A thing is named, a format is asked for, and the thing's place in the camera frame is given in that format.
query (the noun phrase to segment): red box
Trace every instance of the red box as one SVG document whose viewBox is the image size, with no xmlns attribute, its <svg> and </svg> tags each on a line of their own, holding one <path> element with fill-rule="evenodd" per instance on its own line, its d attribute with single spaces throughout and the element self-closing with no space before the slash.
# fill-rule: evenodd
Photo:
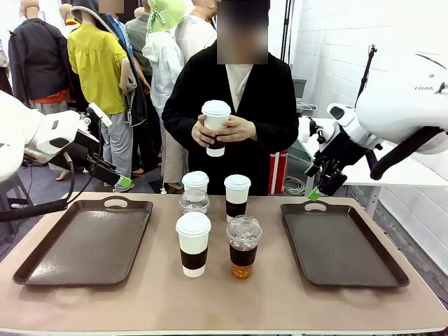
<svg viewBox="0 0 448 336">
<path fill-rule="evenodd" d="M 286 167 L 288 162 L 288 154 L 284 150 L 280 153 L 271 154 L 270 158 L 270 173 L 269 173 L 269 195 L 280 194 L 283 192 Z"/>
</svg>

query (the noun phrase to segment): brown serving tray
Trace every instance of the brown serving tray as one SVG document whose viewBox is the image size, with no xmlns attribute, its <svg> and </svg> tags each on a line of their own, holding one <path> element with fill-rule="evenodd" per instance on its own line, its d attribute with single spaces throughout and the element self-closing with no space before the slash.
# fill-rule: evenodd
<svg viewBox="0 0 448 336">
<path fill-rule="evenodd" d="M 125 206 L 106 206 L 117 200 Z M 13 276 L 30 286 L 119 284 L 129 276 L 152 202 L 121 196 L 73 203 Z"/>
<path fill-rule="evenodd" d="M 311 201 L 282 204 L 281 212 L 295 259 L 313 284 L 371 288 L 409 284 L 406 273 L 352 206 Z"/>
</svg>

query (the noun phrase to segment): orange liquid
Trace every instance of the orange liquid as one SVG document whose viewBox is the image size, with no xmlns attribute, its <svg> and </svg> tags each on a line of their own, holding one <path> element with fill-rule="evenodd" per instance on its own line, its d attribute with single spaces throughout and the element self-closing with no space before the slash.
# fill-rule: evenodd
<svg viewBox="0 0 448 336">
<path fill-rule="evenodd" d="M 252 274 L 252 265 L 249 266 L 245 266 L 245 267 L 241 267 L 241 266 L 236 266 L 232 263 L 232 273 L 234 275 L 234 277 L 244 280 L 250 277 L 250 275 Z"/>
</svg>

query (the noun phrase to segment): lime green bucket hat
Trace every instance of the lime green bucket hat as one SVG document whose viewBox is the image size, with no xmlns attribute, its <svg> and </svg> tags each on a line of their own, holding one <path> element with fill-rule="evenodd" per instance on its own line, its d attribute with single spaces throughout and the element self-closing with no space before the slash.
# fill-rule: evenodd
<svg viewBox="0 0 448 336">
<path fill-rule="evenodd" d="M 148 20 L 150 33 L 174 28 L 182 20 L 187 7 L 183 0 L 148 0 L 148 5 L 151 8 Z"/>
</svg>

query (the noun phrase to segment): beige tabletop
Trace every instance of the beige tabletop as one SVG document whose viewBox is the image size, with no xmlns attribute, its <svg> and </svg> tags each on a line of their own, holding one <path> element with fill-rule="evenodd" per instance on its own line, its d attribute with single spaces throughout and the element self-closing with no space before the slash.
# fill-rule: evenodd
<svg viewBox="0 0 448 336">
<path fill-rule="evenodd" d="M 82 199 L 110 194 L 86 192 Z M 154 202 L 148 229 L 129 280 L 93 289 L 38 289 L 13 283 L 12 276 L 62 213 L 45 216 L 0 264 L 0 330 L 22 333 L 98 335 L 168 334 L 396 334 L 444 329 L 448 313 L 401 253 L 358 203 L 325 198 L 357 208 L 398 261 L 410 285 L 395 290 L 322 289 L 295 264 L 281 222 L 280 204 L 303 197 L 251 197 L 247 214 L 262 225 L 252 277 L 230 272 L 225 236 L 225 200 L 211 197 L 212 222 L 206 272 L 182 273 L 175 224 L 179 196 L 127 194 Z"/>
</svg>

